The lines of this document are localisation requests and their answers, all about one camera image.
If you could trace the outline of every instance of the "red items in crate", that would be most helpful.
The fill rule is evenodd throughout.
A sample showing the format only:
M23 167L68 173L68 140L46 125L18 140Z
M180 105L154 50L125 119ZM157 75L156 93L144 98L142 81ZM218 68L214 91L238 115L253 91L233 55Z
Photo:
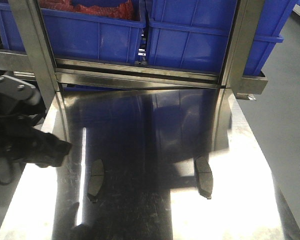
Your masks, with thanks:
M40 7L125 20L133 20L135 15L132 0L127 0L117 7L102 7L97 5L87 7L81 4L73 6L72 0L40 0Z

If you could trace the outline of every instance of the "black device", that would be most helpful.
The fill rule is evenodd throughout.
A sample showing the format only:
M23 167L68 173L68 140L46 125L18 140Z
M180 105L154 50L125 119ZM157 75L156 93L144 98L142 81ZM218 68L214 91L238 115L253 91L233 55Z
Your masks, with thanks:
M34 85L0 76L0 159L7 160L11 174L15 162L59 167L69 153L70 143L33 127L45 115L45 105ZM11 181L0 180L0 184Z

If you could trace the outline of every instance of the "metal post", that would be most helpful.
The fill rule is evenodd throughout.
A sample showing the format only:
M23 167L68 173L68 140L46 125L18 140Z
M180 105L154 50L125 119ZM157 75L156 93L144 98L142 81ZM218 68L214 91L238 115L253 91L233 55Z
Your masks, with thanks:
M244 93L242 76L250 54L265 0L238 0L219 84Z
M49 109L55 92L59 91L59 86L55 75L56 62L38 1L8 0L8 2L45 106Z

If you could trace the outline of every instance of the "stainless steel table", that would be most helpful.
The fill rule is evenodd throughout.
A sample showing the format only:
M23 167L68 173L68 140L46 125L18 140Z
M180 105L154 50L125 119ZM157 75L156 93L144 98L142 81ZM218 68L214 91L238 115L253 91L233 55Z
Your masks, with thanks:
M42 130L72 150L62 167L26 165L0 240L67 240L78 225L94 240L300 239L230 89L57 93ZM198 159L212 170L211 199L198 191Z

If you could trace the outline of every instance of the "gray floor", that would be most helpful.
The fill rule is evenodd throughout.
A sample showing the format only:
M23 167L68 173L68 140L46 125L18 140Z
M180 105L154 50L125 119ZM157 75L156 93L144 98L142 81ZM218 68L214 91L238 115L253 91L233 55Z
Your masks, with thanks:
M293 13L281 34L262 69L266 89L239 104L300 227L300 17Z

